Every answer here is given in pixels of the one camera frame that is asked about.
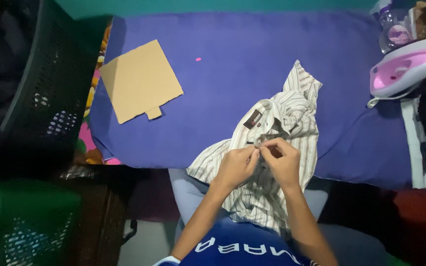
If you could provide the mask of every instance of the ironing board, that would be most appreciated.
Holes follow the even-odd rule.
[[[157,39],[185,94],[161,106],[158,119],[141,115],[120,125],[100,80],[90,110],[94,142],[105,159],[128,166],[185,168],[230,138],[258,100],[280,92],[299,59],[324,84],[315,175],[402,188],[411,170],[400,104],[366,107],[369,70],[383,57],[379,32],[370,16],[348,12],[115,17],[105,64]]]

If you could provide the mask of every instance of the cardboard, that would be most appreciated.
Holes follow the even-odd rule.
[[[183,94],[157,40],[114,58],[99,71],[120,124],[143,113],[159,117],[159,106]]]

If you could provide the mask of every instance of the plastic bottle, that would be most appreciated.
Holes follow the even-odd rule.
[[[382,25],[379,46],[383,54],[412,40],[407,28],[399,23],[397,16],[389,6],[385,6],[379,11],[379,23]]]

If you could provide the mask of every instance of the gray pants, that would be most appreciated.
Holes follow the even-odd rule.
[[[175,201],[180,211],[180,221],[176,231],[177,239],[208,191],[208,186],[188,176],[185,169],[169,169],[169,175]],[[307,204],[316,219],[325,206],[328,191],[329,188],[326,185],[317,188],[316,184],[313,184],[313,179],[304,191]],[[218,218],[225,216],[229,216],[229,213],[225,209],[221,209]],[[341,266],[386,265],[387,253],[378,239],[338,225],[319,224],[319,227]]]

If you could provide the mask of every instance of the striped shirt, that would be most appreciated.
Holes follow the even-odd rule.
[[[321,85],[296,61],[282,92],[257,102],[236,126],[232,138],[206,148],[187,168],[187,173],[209,184],[229,150],[282,137],[301,153],[299,176],[304,190],[317,162],[318,129],[314,115]],[[222,207],[233,213],[234,221],[250,221],[289,235],[284,193],[262,158],[253,175],[231,192]]]

